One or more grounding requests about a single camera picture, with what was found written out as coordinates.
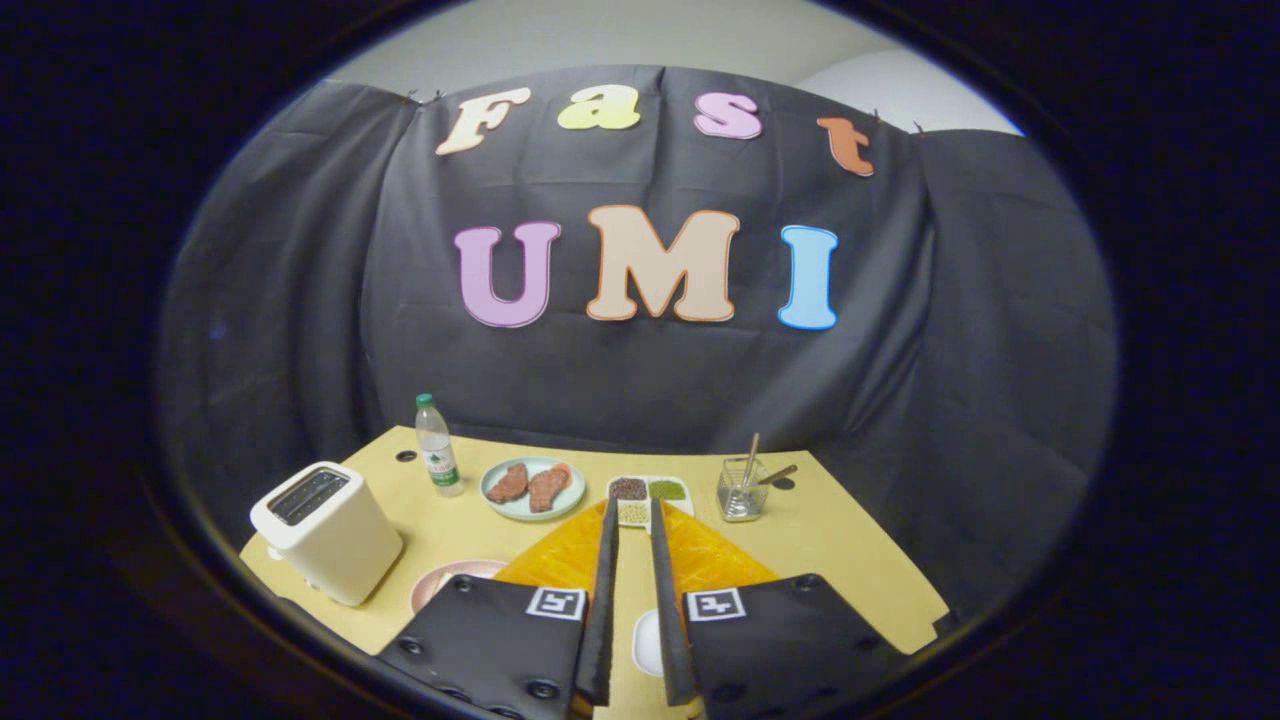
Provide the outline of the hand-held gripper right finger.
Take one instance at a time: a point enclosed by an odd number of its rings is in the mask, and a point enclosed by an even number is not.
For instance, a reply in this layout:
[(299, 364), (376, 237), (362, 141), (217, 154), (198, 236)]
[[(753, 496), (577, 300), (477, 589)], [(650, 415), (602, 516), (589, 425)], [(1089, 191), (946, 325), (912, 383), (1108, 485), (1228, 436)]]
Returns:
[(671, 706), (705, 719), (831, 719), (908, 662), (817, 573), (681, 591), (675, 519), (650, 502), (660, 659)]

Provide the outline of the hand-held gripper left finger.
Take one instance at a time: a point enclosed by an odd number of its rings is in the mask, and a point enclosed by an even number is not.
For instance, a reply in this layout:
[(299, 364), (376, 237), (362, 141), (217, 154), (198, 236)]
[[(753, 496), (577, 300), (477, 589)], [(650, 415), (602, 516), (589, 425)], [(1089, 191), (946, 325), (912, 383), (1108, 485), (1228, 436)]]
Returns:
[(608, 705), (620, 501), (581, 515), (595, 543), (585, 587), (457, 574), (378, 659), (472, 717), (568, 719), (576, 698)]

